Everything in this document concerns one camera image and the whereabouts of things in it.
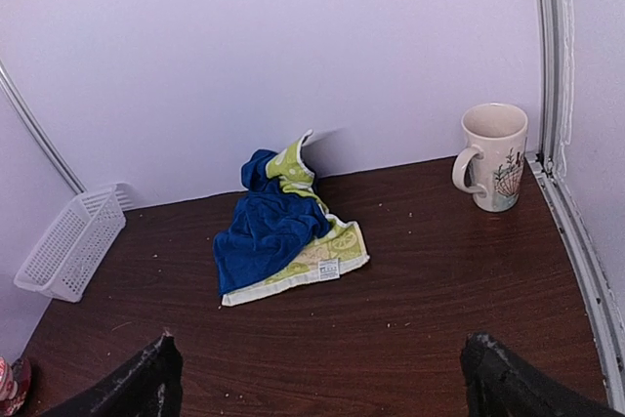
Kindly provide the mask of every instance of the white plastic basket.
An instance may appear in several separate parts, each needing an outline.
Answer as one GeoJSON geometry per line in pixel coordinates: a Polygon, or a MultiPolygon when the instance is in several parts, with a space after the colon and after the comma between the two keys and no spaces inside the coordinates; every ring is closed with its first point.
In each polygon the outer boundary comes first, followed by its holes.
{"type": "Polygon", "coordinates": [[[77,195],[39,240],[14,283],[47,297],[80,301],[125,225],[115,187],[77,195]]]}

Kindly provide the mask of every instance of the white tag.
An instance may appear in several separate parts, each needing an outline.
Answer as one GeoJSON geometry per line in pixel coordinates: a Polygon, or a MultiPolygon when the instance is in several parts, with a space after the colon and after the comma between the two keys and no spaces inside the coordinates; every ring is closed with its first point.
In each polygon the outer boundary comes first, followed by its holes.
{"type": "Polygon", "coordinates": [[[334,280],[339,278],[339,260],[328,259],[327,261],[319,261],[319,280],[334,280]]]}

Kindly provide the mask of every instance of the metal frame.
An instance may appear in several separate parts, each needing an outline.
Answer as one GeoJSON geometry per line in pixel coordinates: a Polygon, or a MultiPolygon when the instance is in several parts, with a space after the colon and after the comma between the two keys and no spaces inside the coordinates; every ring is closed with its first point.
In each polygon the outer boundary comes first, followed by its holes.
{"type": "Polygon", "coordinates": [[[74,191],[74,193],[79,194],[84,192],[86,190],[85,186],[65,162],[59,151],[46,135],[45,131],[32,115],[32,112],[21,97],[18,87],[16,87],[13,80],[11,80],[11,77],[9,76],[5,66],[2,64],[2,61],[0,61],[0,88],[4,90],[7,98],[9,99],[9,103],[20,117],[21,122],[23,122],[24,126],[26,126],[26,129],[28,129],[32,138],[46,154],[48,160],[50,160],[50,163],[52,163],[59,175],[61,175],[62,179],[67,183],[71,190],[74,191]]]}
{"type": "Polygon", "coordinates": [[[530,162],[552,211],[584,299],[604,373],[607,399],[625,412],[625,330],[604,269],[566,188],[564,149],[573,105],[572,0],[538,0],[541,15],[543,115],[540,152],[530,162]]]}

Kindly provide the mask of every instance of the white mug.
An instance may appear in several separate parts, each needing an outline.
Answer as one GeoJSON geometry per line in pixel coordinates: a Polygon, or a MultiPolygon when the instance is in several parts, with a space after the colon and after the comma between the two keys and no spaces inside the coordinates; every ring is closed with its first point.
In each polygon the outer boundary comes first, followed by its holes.
{"type": "Polygon", "coordinates": [[[503,212],[519,198],[527,141],[527,115],[511,104],[488,103],[462,116],[467,148],[453,164],[453,184],[480,209],[503,212]],[[471,185],[465,185],[469,171],[471,185]]]}

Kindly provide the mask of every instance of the dark brown wooden surface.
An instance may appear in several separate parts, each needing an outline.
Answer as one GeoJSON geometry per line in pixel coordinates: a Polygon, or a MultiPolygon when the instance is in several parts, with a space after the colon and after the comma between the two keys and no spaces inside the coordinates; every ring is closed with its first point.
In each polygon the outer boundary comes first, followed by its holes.
{"type": "Polygon", "coordinates": [[[185,358],[188,417],[464,416],[458,356],[480,330],[604,400],[588,318],[537,184],[526,171],[518,205],[488,214],[451,185],[451,165],[323,180],[333,212],[360,222],[369,265],[231,309],[219,308],[211,247],[240,194],[128,213],[82,302],[53,302],[28,346],[41,367],[30,415],[163,330],[185,358]]]}

